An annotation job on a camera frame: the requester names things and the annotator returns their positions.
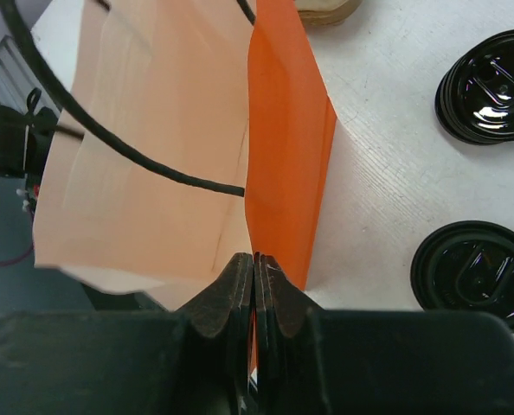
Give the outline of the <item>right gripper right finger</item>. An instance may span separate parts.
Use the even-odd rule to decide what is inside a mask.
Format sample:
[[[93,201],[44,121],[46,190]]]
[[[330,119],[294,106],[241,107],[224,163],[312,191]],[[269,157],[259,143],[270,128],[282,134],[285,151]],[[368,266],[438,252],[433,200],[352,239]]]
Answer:
[[[272,414],[299,383],[295,338],[320,307],[292,284],[271,255],[254,255],[254,328],[259,414]]]

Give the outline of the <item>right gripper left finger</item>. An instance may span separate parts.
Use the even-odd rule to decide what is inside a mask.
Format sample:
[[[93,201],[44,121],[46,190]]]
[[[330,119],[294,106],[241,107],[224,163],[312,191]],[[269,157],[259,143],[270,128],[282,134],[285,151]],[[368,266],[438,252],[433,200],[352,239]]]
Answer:
[[[178,414],[239,414],[252,357],[254,259],[236,253],[180,313],[189,319],[175,404]]]

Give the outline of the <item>black cup lid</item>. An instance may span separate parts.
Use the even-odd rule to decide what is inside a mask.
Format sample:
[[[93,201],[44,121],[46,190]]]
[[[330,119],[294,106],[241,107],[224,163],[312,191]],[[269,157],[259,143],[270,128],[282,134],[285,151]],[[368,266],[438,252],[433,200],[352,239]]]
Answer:
[[[514,332],[514,232],[480,220],[443,226],[417,248],[410,284],[424,310],[485,312]]]

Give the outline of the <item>orange paper bag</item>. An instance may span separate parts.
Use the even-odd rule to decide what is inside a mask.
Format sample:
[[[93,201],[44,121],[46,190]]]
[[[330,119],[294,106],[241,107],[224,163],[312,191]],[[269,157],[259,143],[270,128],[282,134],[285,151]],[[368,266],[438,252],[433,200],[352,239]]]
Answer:
[[[174,310],[238,252],[307,281],[337,116],[292,1],[83,3],[74,83],[0,10],[61,122],[35,262]]]

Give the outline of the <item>brown pulp cup carrier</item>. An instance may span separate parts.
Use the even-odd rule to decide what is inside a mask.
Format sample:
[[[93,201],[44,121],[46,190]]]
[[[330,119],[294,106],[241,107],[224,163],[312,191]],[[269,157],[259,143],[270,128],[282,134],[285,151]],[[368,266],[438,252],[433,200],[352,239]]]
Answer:
[[[307,27],[329,26],[344,22],[363,0],[295,0],[301,22]]]

